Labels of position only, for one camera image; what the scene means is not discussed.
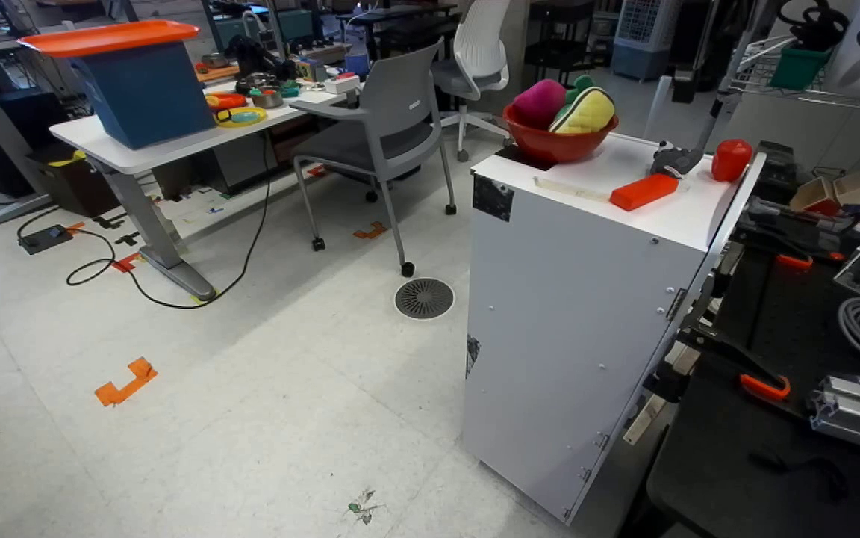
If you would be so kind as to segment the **orange black clamp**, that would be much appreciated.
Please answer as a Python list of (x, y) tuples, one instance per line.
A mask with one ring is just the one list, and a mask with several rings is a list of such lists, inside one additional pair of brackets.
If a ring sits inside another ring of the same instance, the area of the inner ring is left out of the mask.
[(713, 330), (713, 329), (683, 329), (677, 333), (680, 344), (690, 344), (701, 353), (713, 353), (738, 365), (738, 389), (764, 404), (786, 404), (793, 392), (790, 378), (774, 368), (768, 368), (752, 348), (743, 344)]
[(787, 271), (810, 271), (816, 266), (816, 256), (780, 229), (743, 224), (741, 236), (758, 248), (768, 248), (774, 263)]

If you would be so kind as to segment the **magenta plush toy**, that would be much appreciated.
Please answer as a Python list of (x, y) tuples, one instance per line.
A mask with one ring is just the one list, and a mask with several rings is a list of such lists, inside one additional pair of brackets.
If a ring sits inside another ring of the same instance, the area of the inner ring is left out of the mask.
[(544, 78), (525, 85), (520, 96), (514, 96), (508, 111), (523, 126), (546, 129), (556, 120), (563, 97), (568, 90), (556, 78)]

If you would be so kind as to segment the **orange floor tape marker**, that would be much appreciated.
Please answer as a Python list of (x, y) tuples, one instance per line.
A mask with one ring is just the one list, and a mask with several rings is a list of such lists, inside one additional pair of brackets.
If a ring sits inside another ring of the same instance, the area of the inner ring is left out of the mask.
[(127, 365), (127, 378), (125, 383), (105, 383), (96, 389), (96, 399), (102, 407), (120, 407), (125, 404), (132, 395), (138, 395), (150, 378), (156, 378), (159, 369), (150, 357), (133, 357)]

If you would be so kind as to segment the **red bowl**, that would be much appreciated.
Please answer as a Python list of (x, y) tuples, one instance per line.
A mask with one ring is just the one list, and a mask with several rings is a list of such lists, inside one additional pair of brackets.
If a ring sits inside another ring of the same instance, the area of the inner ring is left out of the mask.
[(572, 163), (572, 161), (589, 157), (607, 141), (607, 135), (619, 126), (619, 120), (610, 120), (601, 132), (556, 135), (556, 132), (528, 126), (525, 115), (514, 105), (501, 111), (501, 120), (510, 132), (514, 154), (537, 166)]

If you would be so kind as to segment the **white office chair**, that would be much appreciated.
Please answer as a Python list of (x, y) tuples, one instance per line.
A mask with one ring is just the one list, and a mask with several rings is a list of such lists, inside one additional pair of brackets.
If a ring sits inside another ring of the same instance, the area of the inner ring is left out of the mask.
[(432, 79), (444, 96), (459, 100), (456, 111), (444, 112), (443, 121), (456, 129), (456, 157), (465, 161), (465, 132), (481, 129), (505, 138), (505, 129), (492, 112), (478, 112), (475, 100), (486, 93), (508, 85), (508, 54), (501, 42), (501, 23), (510, 0), (475, 0), (451, 39), (451, 55), (432, 64)]

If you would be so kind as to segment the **grey office chair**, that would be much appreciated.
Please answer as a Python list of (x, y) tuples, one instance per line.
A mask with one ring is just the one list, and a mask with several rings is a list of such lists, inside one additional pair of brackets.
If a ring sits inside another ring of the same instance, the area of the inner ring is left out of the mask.
[[(435, 39), (417, 49), (383, 55), (369, 64), (356, 108), (295, 100), (295, 111), (326, 115), (329, 129), (304, 138), (293, 150), (293, 172), (302, 199), (310, 199), (304, 166), (322, 163), (363, 176), (377, 191), (395, 232), (399, 274), (411, 277), (416, 266), (405, 259), (390, 185), (417, 170), (429, 154), (447, 157), (443, 147), (443, 112), (435, 100), (432, 63), (444, 42)], [(322, 250), (316, 215), (310, 220), (310, 248)]]

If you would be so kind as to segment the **orange rectangular block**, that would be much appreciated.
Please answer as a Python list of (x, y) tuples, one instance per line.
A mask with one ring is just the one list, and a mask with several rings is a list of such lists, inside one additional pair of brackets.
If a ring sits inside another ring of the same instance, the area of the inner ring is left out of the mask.
[(616, 187), (610, 194), (610, 202), (625, 208), (625, 212), (634, 212), (634, 208), (649, 206), (661, 196), (669, 196), (675, 187), (677, 187), (677, 179), (671, 172), (649, 172), (637, 181)]

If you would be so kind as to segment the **yellow striped plush ball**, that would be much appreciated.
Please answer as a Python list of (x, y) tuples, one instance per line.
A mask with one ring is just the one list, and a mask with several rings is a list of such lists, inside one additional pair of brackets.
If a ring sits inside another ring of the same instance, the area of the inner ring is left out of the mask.
[(552, 135), (590, 135), (610, 126), (616, 100), (602, 85), (583, 85), (563, 96), (562, 111), (550, 121)]

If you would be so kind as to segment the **red toy pepper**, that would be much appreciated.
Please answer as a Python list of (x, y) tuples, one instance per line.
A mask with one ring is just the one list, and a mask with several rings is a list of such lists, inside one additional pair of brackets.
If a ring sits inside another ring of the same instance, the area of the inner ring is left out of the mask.
[(752, 161), (752, 147), (747, 141), (723, 141), (713, 150), (710, 176), (719, 181), (738, 181), (747, 163)]

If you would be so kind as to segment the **black perforated table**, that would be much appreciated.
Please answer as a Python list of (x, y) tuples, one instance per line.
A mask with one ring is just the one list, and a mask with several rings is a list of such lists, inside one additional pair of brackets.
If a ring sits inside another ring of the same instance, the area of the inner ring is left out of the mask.
[(807, 398), (823, 372), (860, 372), (835, 329), (834, 263), (787, 271), (743, 241), (717, 329), (793, 384), (768, 407), (738, 365), (705, 353), (640, 492), (625, 538), (860, 538), (860, 448), (816, 433)]

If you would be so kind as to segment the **round floor drain cover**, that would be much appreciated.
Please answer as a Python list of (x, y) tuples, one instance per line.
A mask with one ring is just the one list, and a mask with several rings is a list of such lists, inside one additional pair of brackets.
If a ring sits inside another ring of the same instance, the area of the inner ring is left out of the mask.
[(411, 318), (432, 318), (451, 311), (454, 290), (435, 277), (416, 277), (395, 292), (395, 303)]

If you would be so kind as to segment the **blue bin orange lid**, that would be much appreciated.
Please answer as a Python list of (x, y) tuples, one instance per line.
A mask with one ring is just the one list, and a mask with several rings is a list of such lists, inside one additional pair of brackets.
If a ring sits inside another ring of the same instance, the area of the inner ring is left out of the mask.
[(211, 129), (211, 111), (189, 60), (195, 23), (145, 18), (24, 34), (20, 45), (66, 60), (105, 132), (127, 150)]

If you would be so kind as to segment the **white toy cabinet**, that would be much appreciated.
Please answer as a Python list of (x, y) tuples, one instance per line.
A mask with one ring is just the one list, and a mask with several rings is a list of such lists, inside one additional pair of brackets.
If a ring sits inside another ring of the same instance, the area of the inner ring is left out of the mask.
[(764, 170), (695, 163), (640, 208), (610, 194), (658, 147), (613, 132), (589, 157), (471, 166), (462, 448), (568, 522), (619, 444), (646, 377), (701, 294)]

